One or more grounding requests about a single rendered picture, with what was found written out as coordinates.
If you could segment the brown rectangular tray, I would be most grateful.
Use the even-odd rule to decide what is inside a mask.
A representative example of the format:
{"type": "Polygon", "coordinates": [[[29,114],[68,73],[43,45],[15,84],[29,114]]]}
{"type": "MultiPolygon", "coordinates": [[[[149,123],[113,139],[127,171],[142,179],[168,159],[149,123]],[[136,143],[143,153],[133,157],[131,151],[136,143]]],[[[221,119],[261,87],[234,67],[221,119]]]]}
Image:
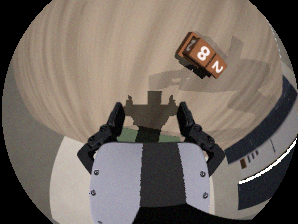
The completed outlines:
{"type": "Polygon", "coordinates": [[[193,61],[191,58],[189,58],[183,53],[185,47],[187,46],[187,44],[192,38],[200,38],[200,37],[196,35],[194,32],[188,32],[188,34],[186,35],[186,37],[184,38],[184,40],[182,41],[182,43],[180,44],[180,46],[178,47],[175,53],[177,53],[178,55],[180,55],[181,57],[189,61],[191,64],[193,64],[195,67],[197,67],[200,71],[202,71],[205,75],[207,75],[210,78],[212,75],[210,75],[199,64],[197,64],[195,61],[193,61]]]}

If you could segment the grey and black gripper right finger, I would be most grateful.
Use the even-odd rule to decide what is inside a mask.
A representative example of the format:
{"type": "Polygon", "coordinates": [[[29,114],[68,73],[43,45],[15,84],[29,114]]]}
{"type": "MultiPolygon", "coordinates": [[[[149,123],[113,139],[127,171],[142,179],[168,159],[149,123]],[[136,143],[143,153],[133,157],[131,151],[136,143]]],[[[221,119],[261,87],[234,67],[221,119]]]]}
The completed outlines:
{"type": "Polygon", "coordinates": [[[180,133],[182,137],[185,137],[184,142],[198,143],[201,149],[207,152],[209,158],[206,163],[210,177],[224,160],[225,152],[217,143],[215,144],[215,140],[210,135],[202,131],[199,124],[195,124],[186,102],[180,102],[176,116],[180,133]]]}

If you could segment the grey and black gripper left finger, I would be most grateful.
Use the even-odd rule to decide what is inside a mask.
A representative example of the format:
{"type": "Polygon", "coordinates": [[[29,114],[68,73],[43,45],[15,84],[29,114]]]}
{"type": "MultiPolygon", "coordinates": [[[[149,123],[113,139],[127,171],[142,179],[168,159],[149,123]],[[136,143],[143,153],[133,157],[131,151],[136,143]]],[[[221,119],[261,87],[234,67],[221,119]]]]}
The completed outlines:
{"type": "Polygon", "coordinates": [[[117,136],[120,137],[123,124],[125,121],[125,112],[122,103],[116,102],[111,116],[108,118],[106,124],[103,124],[97,133],[92,135],[87,143],[78,151],[77,156],[86,170],[92,172],[94,163],[94,154],[103,143],[118,141],[117,136]]]}

